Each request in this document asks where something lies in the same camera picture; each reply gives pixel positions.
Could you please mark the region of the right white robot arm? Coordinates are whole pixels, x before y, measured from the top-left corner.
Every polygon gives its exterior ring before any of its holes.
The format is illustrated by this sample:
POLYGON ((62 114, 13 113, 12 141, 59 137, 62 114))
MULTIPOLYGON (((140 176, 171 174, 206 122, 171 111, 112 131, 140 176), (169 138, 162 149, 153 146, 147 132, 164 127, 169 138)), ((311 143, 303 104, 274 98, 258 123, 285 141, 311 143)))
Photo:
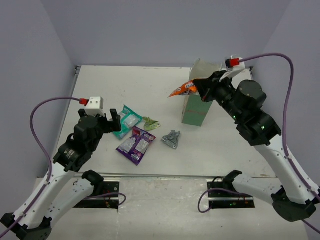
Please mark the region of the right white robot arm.
POLYGON ((283 146, 284 133, 262 110, 267 95, 254 80, 243 80, 234 87, 225 73, 216 71, 208 78, 194 79, 193 84, 203 102, 216 101, 232 117, 236 130, 267 161, 278 181, 266 183, 233 170, 222 179, 223 192, 269 203, 288 222, 310 218, 320 202, 320 187, 283 146))

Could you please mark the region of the orange snack packet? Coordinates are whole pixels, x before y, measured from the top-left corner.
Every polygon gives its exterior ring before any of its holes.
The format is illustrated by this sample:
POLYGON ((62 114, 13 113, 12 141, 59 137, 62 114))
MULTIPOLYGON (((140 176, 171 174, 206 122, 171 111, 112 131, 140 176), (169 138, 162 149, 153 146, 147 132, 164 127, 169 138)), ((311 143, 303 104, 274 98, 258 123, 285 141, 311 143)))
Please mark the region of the orange snack packet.
POLYGON ((196 93, 197 87, 194 85, 193 80, 190 80, 186 83, 184 83, 182 86, 178 87, 175 89, 170 95, 169 98, 174 97, 174 96, 187 96, 190 94, 196 93))

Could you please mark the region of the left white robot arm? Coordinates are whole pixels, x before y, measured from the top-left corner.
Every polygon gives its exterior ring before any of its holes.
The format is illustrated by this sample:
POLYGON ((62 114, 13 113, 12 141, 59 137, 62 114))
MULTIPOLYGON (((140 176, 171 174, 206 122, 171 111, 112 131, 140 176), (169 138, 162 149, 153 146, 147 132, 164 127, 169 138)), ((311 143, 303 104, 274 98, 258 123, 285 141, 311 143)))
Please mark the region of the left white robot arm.
POLYGON ((99 110, 79 110, 80 119, 62 144, 40 184, 15 212, 6 213, 0 222, 20 240, 46 240, 54 225, 75 205, 103 193, 103 177, 86 171, 71 192, 59 196, 65 185, 87 163, 103 135, 121 130, 121 117, 111 109, 111 120, 99 110))

